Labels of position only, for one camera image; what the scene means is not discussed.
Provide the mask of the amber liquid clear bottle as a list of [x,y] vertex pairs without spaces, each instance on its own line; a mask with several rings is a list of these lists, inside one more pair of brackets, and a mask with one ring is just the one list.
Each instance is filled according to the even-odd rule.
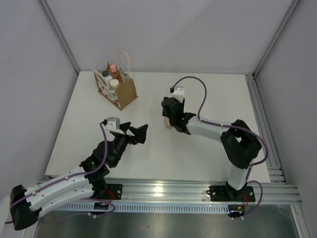
[[164,123],[165,123],[165,127],[167,129],[172,129],[173,127],[171,126],[170,122],[169,122],[169,118],[165,118],[164,119]]

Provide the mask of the cream capped white bottle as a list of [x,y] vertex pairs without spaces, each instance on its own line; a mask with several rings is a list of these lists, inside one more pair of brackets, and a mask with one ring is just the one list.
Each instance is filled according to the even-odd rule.
[[117,79],[112,79],[109,84],[112,90],[117,90],[119,86],[119,81]]

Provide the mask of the pink capped small bottle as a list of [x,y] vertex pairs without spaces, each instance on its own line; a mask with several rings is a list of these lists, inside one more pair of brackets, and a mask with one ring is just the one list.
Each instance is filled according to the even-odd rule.
[[111,64],[109,68],[110,68],[113,79],[117,79],[119,83],[123,83],[123,79],[121,77],[120,71],[118,70],[117,66],[115,64]]

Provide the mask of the white bottle black cap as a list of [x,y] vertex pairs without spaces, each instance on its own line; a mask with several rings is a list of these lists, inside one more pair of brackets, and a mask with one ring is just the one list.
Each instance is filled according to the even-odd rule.
[[106,70],[102,71],[101,74],[102,74],[102,77],[103,77],[103,81],[109,87],[110,86],[110,82],[113,80],[113,77]]

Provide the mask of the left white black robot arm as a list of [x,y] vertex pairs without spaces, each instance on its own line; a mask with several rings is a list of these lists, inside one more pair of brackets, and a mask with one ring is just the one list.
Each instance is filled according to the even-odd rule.
[[102,199],[107,193],[105,176],[115,168],[128,145],[144,144],[148,124],[132,127],[119,118],[100,122],[104,139],[92,154],[74,169],[34,187],[14,187],[10,215],[16,231],[35,224],[54,208],[79,199]]

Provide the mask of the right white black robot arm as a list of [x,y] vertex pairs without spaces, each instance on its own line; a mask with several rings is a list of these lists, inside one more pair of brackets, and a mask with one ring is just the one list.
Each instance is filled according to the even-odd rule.
[[223,145],[232,164],[230,177],[225,184],[225,193],[230,200],[242,197],[251,172],[252,161],[262,149],[261,138],[252,132],[240,119],[231,124],[220,124],[199,118],[194,113],[184,112],[184,102],[173,97],[164,97],[162,115],[176,131],[188,135],[199,135]]

